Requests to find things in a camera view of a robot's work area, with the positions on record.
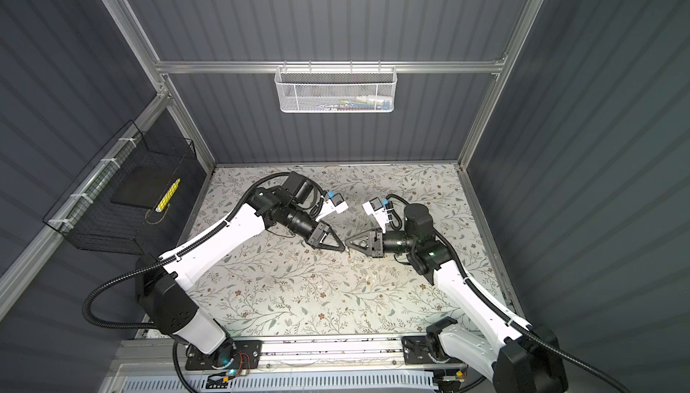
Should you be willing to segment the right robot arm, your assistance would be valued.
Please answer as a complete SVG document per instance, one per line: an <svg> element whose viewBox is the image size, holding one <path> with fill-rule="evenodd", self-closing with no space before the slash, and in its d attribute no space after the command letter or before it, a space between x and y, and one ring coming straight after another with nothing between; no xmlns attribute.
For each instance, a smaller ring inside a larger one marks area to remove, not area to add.
<svg viewBox="0 0 690 393"><path fill-rule="evenodd" d="M406 204L399 216L391 201L374 198L363 209L378 226L353 237L348 246L373 258L404 254L413 270L451 299L480 330L475 335L452 317L428 326L426 343L432 360L460 360L498 392L569 389L562 357L553 352L555 335L546 328L533 332L526 319L487 292L436 230L425 205Z"/></svg>

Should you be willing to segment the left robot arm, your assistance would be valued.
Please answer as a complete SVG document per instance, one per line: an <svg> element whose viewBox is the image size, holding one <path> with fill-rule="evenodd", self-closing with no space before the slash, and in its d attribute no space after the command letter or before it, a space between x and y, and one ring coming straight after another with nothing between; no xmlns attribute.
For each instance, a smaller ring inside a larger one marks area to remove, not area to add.
<svg viewBox="0 0 690 393"><path fill-rule="evenodd" d="M276 224L314 249L344 251L324 219L347 208L342 195L323 190L309 177L296 172L268 175L250 186L231 213L197 237L159 258L140 258L137 265L147 272L136 279L137 302L155 329L215 359L217 367L226 367L239 351L230 333L190 297L192 286L222 258Z"/></svg>

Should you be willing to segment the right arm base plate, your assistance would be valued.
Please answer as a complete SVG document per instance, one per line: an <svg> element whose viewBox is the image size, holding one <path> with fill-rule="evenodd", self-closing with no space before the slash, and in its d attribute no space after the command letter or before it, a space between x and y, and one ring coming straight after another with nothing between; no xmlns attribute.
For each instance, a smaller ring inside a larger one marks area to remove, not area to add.
<svg viewBox="0 0 690 393"><path fill-rule="evenodd" d="M407 365L461 364L462 361L449 357L437 359L431 355L425 335L405 335L401 338L404 362Z"/></svg>

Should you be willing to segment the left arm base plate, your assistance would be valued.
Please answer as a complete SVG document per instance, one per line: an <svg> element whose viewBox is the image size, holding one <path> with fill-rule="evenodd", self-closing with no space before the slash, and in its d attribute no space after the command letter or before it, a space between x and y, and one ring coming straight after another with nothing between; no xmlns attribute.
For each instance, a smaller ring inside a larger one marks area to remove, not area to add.
<svg viewBox="0 0 690 393"><path fill-rule="evenodd" d="M263 342L260 340L226 341L211 355L201 353L195 346L187 346L185 351L186 371L234 371L253 370L258 367Z"/></svg>

